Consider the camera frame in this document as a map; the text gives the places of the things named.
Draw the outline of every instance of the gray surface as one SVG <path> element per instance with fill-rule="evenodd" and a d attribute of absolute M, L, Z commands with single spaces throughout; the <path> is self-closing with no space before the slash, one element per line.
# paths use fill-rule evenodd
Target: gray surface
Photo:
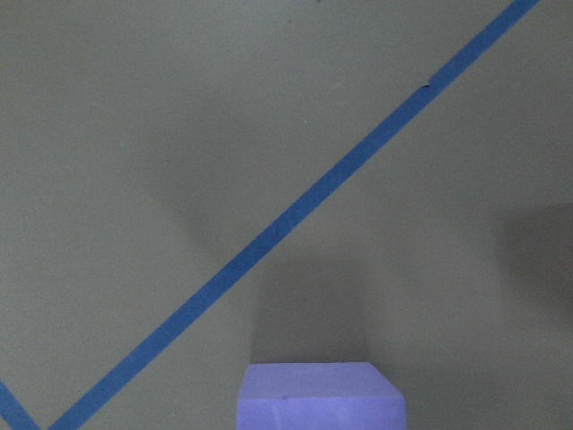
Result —
<path fill-rule="evenodd" d="M 6 385 L 53 422 L 508 3 L 3 2 Z M 413 430 L 572 428 L 572 17 L 537 6 L 84 428 L 231 429 L 250 362 L 348 359 Z"/>

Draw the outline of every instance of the purple cube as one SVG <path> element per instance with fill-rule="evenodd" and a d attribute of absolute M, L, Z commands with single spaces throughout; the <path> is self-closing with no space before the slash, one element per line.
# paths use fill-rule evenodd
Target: purple cube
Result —
<path fill-rule="evenodd" d="M 370 363 L 250 365 L 237 430 L 405 430 L 404 398 Z"/>

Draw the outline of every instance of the blue tape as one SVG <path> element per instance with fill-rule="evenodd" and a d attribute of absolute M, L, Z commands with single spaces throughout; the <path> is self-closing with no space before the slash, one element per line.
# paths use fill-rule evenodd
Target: blue tape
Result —
<path fill-rule="evenodd" d="M 26 409 L 0 381 L 0 415 L 13 430 L 39 430 Z"/>
<path fill-rule="evenodd" d="M 49 430 L 73 430 L 82 426 L 537 3 L 539 0 L 515 0 L 433 75 L 428 85 L 404 101 L 57 419 Z"/>

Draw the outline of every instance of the purple box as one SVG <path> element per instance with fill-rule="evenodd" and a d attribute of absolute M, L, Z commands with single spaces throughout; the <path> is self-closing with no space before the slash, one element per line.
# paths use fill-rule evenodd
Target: purple box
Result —
<path fill-rule="evenodd" d="M 237 430 L 405 430 L 404 398 L 370 363 L 250 365 Z"/>

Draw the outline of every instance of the blue tape strip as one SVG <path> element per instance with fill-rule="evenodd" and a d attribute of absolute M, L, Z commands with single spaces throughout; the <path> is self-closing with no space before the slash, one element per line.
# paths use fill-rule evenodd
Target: blue tape strip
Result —
<path fill-rule="evenodd" d="M 0 415 L 13 430 L 39 430 L 10 390 L 0 381 Z"/>
<path fill-rule="evenodd" d="M 514 1 L 433 75 L 429 85 L 412 94 L 364 140 L 348 152 L 243 251 L 55 421 L 49 430 L 76 429 L 93 416 L 538 2 L 539 0 Z"/>

